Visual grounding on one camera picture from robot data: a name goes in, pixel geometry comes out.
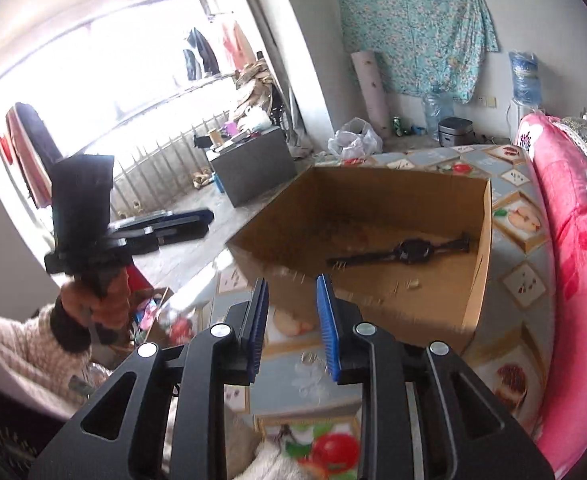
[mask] wall socket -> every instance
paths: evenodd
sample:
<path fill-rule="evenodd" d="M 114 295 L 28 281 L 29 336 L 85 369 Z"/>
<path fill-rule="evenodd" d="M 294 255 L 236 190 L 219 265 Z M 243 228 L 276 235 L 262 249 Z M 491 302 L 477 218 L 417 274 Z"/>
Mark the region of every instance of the wall socket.
<path fill-rule="evenodd" d="M 493 95 L 478 97 L 478 105 L 483 108 L 497 108 L 497 99 Z"/>

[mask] gray box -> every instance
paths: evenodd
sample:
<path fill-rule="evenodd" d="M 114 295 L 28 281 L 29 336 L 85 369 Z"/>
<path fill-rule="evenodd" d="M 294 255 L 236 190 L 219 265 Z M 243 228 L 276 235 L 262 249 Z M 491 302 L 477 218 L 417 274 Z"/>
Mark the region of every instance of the gray box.
<path fill-rule="evenodd" d="M 207 157 L 234 207 L 297 175 L 284 133 L 278 127 L 222 154 L 209 151 Z"/>

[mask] red clothing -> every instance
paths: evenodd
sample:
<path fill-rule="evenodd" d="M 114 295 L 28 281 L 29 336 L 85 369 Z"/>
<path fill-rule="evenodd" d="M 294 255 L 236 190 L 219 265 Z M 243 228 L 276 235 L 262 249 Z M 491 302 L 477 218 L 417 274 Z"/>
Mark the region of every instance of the red clothing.
<path fill-rule="evenodd" d="M 51 205 L 51 179 L 18 117 L 15 106 L 6 114 L 6 129 L 35 206 L 43 208 Z"/>
<path fill-rule="evenodd" d="M 256 55 L 238 22 L 220 22 L 220 27 L 222 44 L 230 65 L 235 70 L 242 70 L 249 63 L 255 63 Z"/>
<path fill-rule="evenodd" d="M 129 289 L 131 292 L 144 290 L 145 288 L 152 288 L 147 278 L 144 277 L 135 265 L 131 264 L 127 267 L 127 275 L 129 276 Z"/>

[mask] metal screw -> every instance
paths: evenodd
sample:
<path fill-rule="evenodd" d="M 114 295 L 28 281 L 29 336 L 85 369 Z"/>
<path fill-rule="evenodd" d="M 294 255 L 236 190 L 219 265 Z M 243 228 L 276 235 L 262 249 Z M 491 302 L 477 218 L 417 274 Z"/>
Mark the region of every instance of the metal screw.
<path fill-rule="evenodd" d="M 140 357 L 151 357 L 152 355 L 155 355 L 157 351 L 158 347 L 156 345 L 153 343 L 145 343 L 138 348 L 138 355 Z"/>
<path fill-rule="evenodd" d="M 371 323 L 360 323 L 355 327 L 355 331 L 360 335 L 373 335 L 375 334 L 375 326 Z"/>
<path fill-rule="evenodd" d="M 218 325 L 213 325 L 211 327 L 211 335 L 214 337 L 224 337 L 231 333 L 231 327 L 229 325 L 225 325 L 224 323 L 220 323 Z"/>
<path fill-rule="evenodd" d="M 429 349 L 436 355 L 446 355 L 449 353 L 449 347 L 442 341 L 434 341 L 431 343 Z"/>

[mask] blue floral fabric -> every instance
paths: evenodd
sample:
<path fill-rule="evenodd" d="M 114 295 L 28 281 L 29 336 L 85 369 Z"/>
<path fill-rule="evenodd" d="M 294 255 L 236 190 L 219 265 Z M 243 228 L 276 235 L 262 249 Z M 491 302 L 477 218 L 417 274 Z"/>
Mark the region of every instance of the blue floral fabric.
<path fill-rule="evenodd" d="M 377 54 L 387 91 L 422 96 L 434 84 L 468 103 L 485 52 L 499 52 L 485 0 L 338 0 L 349 53 Z"/>

